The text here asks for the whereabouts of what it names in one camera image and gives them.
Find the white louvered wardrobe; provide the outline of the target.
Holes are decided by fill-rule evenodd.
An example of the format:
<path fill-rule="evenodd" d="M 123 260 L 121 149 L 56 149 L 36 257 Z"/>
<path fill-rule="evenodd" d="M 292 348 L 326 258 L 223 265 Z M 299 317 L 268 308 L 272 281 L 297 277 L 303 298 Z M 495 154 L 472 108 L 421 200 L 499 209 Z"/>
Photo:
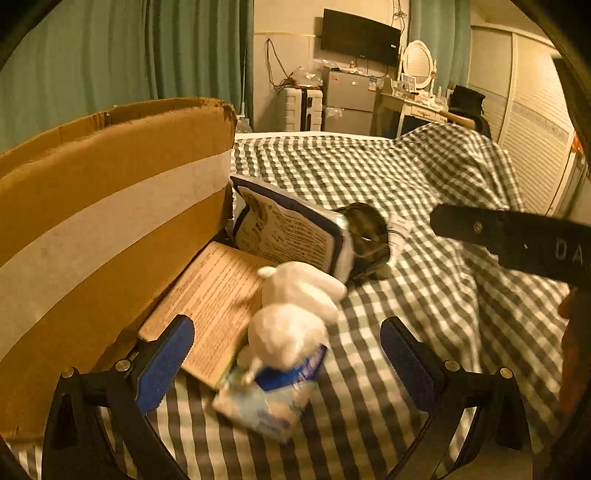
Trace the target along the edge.
<path fill-rule="evenodd" d="M 565 217 L 585 174 L 550 41 L 473 26 L 468 86 L 485 96 L 491 136 L 512 160 L 526 209 Z"/>

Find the white dressing table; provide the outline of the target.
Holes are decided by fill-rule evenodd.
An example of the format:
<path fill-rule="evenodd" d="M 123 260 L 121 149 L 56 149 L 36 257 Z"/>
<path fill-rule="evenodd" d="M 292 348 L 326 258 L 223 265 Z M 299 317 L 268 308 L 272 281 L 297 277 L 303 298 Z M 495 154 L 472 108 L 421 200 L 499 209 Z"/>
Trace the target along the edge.
<path fill-rule="evenodd" d="M 370 136 L 397 139 L 426 124 L 447 122 L 433 108 L 377 90 Z"/>

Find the oval vanity mirror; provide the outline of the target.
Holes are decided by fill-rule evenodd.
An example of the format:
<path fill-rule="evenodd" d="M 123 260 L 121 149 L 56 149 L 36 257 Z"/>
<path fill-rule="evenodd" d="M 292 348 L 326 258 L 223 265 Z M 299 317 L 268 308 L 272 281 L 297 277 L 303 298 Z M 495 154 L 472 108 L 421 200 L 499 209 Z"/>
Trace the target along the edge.
<path fill-rule="evenodd" d="M 421 40 L 408 43 L 402 57 L 402 81 L 412 91 L 430 87 L 435 72 L 435 60 L 428 46 Z"/>

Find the white cream tube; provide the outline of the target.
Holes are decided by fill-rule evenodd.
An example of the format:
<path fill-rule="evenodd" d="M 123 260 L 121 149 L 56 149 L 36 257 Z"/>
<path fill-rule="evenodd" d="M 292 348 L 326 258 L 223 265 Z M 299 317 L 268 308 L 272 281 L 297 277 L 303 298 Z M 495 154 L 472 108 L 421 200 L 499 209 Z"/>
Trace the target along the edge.
<path fill-rule="evenodd" d="M 396 266 L 400 256 L 402 255 L 410 234 L 413 230 L 414 223 L 397 214 L 392 214 L 388 222 L 388 242 L 390 248 L 390 258 L 388 265 L 390 267 Z"/>

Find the blue white tissue pack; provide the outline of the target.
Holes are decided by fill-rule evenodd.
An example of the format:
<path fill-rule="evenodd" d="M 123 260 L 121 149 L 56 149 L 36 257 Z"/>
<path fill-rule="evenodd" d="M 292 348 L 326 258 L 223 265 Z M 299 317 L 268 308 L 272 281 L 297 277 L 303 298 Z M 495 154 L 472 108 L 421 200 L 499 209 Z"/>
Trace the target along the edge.
<path fill-rule="evenodd" d="M 318 347 L 287 372 L 263 368 L 249 385 L 242 385 L 246 369 L 235 365 L 215 395 L 212 408 L 245 429 L 286 443 L 317 390 L 318 372 L 327 351 L 325 345 Z"/>

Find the green checkered bed cover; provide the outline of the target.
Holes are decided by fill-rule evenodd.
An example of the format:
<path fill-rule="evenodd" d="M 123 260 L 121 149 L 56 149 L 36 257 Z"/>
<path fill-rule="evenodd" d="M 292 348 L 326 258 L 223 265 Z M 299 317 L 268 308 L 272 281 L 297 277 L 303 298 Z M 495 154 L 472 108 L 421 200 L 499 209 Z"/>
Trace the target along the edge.
<path fill-rule="evenodd" d="M 294 439 L 280 445 L 209 409 L 211 392 L 180 375 L 152 415 L 195 479 L 378 479 L 423 419 L 379 345 L 399 316 L 439 355 L 464 368 L 517 377 L 535 450 L 559 425 L 557 307 L 564 285 L 501 268 L 484 249 L 434 235 L 431 210 L 448 202 L 520 210 L 508 155 L 487 138 L 433 124 L 392 141 L 335 136 L 235 139 L 231 173 L 257 177 L 325 208 L 356 201 L 414 223 L 394 272 L 356 286 L 332 328 L 318 390 Z"/>

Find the silver mini fridge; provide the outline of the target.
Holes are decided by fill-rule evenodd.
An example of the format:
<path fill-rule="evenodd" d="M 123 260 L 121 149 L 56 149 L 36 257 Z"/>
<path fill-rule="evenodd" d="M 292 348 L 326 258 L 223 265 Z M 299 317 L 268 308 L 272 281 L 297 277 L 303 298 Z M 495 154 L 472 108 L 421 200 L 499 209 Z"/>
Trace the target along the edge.
<path fill-rule="evenodd" d="M 369 135 L 377 83 L 374 77 L 325 69 L 324 130 Z"/>

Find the brown cardboard box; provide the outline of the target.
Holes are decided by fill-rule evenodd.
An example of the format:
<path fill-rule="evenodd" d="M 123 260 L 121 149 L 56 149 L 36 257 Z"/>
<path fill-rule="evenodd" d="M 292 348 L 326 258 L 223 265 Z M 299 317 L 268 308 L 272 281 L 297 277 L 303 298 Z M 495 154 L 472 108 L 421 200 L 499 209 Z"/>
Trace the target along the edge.
<path fill-rule="evenodd" d="M 1 156 L 1 434 L 44 433 L 59 374 L 112 359 L 229 216 L 236 114 L 139 102 Z"/>

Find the white plush toy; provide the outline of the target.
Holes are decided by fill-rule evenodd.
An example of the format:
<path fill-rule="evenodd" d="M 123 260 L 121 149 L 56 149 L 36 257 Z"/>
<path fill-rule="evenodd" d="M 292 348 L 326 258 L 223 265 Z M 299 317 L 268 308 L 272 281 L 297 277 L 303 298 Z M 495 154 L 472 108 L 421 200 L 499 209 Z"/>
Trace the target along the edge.
<path fill-rule="evenodd" d="M 328 327 L 339 319 L 346 285 L 302 262 L 257 270 L 262 306 L 247 326 L 247 343 L 236 363 L 243 386 L 266 368 L 290 371 L 328 343 Z"/>

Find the green curtain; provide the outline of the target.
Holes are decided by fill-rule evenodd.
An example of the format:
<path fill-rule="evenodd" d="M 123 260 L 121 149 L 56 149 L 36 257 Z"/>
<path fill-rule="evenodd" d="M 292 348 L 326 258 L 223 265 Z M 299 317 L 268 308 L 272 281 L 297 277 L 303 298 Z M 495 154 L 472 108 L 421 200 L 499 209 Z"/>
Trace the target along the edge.
<path fill-rule="evenodd" d="M 62 1 L 1 69 L 1 148 L 113 106 L 211 97 L 252 113 L 250 1 Z"/>
<path fill-rule="evenodd" d="M 466 86 L 468 81 L 471 11 L 468 0 L 410 2 L 409 40 L 421 40 L 437 61 L 436 87 Z"/>

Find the white suitcase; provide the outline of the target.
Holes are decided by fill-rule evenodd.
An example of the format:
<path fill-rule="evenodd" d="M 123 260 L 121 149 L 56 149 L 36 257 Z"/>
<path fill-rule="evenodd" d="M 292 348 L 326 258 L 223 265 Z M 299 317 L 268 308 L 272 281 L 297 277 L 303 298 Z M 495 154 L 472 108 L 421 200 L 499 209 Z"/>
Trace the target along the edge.
<path fill-rule="evenodd" d="M 280 92 L 279 107 L 281 131 L 322 130 L 322 90 L 284 88 Z"/>

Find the large clear water bottle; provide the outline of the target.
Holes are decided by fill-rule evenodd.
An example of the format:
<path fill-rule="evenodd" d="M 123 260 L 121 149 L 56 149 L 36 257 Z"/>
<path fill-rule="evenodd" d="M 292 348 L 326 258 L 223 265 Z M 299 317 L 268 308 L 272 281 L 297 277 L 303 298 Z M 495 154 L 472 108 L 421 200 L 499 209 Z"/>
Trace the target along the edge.
<path fill-rule="evenodd" d="M 252 126 L 250 125 L 249 118 L 247 117 L 239 117 L 238 122 L 236 123 L 236 131 L 238 133 L 245 133 L 249 134 L 252 133 Z"/>

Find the black furry object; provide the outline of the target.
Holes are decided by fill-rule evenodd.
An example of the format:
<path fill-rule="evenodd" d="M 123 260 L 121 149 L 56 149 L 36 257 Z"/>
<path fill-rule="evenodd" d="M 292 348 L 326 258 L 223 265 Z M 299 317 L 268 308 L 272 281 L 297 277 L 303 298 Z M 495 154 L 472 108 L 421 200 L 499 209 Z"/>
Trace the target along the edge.
<path fill-rule="evenodd" d="M 339 207 L 337 212 L 345 216 L 353 242 L 353 269 L 349 280 L 361 282 L 377 275 L 391 256 L 385 219 L 373 205 L 363 202 Z"/>

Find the black chair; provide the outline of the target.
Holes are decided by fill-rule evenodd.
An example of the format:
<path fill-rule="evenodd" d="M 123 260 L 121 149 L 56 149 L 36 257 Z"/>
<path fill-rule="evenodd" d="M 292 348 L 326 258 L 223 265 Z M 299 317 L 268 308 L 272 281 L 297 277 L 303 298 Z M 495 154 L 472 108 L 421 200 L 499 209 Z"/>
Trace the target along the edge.
<path fill-rule="evenodd" d="M 457 85 L 449 99 L 448 111 L 475 122 L 476 130 L 491 139 L 489 122 L 484 118 L 483 101 L 485 95 L 470 88 Z"/>

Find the brown paper booklet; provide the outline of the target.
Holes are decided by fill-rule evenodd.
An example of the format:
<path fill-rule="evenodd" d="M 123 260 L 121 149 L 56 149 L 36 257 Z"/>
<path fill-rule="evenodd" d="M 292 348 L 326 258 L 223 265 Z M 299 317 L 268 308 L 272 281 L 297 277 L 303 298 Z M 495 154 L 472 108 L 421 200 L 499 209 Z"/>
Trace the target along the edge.
<path fill-rule="evenodd" d="M 245 344 L 247 325 L 262 306 L 257 270 L 273 264 L 218 242 L 209 243 L 148 316 L 139 338 L 152 341 L 176 315 L 187 316 L 194 325 L 194 340 L 182 368 L 212 390 L 221 388 Z"/>

